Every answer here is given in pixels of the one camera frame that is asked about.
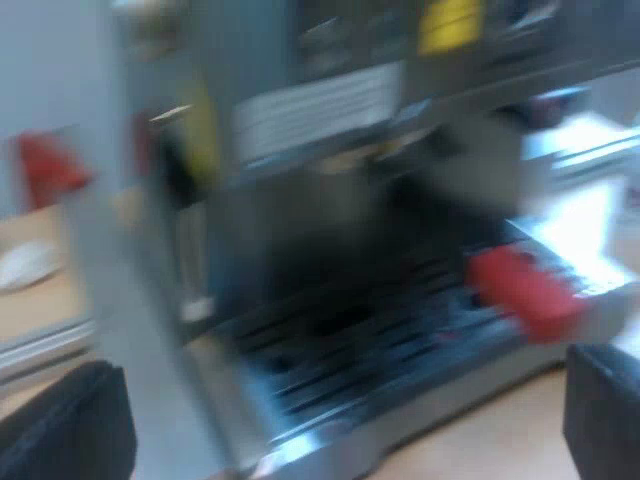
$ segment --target espresso machine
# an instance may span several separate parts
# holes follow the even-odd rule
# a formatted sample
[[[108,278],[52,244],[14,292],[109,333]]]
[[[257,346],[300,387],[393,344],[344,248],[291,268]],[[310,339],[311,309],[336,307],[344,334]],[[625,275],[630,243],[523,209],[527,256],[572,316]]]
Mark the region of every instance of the espresso machine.
[[[561,89],[635,66],[639,2],[114,8],[140,257],[229,473],[360,478],[622,329],[633,276],[563,257],[520,216],[553,153],[527,112],[557,120],[581,95]],[[539,341],[470,280],[505,246],[580,299],[569,333]]]

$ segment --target wooden desk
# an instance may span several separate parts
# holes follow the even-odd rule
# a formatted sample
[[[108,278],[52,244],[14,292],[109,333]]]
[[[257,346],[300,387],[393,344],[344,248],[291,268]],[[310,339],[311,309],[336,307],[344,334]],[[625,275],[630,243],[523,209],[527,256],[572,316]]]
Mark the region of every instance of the wooden desk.
[[[63,269],[32,287],[0,293],[0,348],[20,337],[77,319],[87,303],[70,254],[69,237],[58,207],[11,218],[0,223],[2,251],[29,240],[51,241],[62,258]]]

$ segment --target wooden table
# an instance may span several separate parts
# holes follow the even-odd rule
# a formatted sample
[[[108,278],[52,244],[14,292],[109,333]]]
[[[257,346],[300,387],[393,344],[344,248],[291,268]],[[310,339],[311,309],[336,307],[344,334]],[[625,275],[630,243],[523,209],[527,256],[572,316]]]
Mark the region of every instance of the wooden table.
[[[70,254],[69,238],[58,207],[10,218],[0,223],[2,251],[29,240],[42,239],[55,245],[63,269],[53,277],[24,290],[0,293],[0,350],[3,346],[37,336],[86,315],[87,303],[76,266]],[[0,419],[49,386],[55,378],[2,397]]]

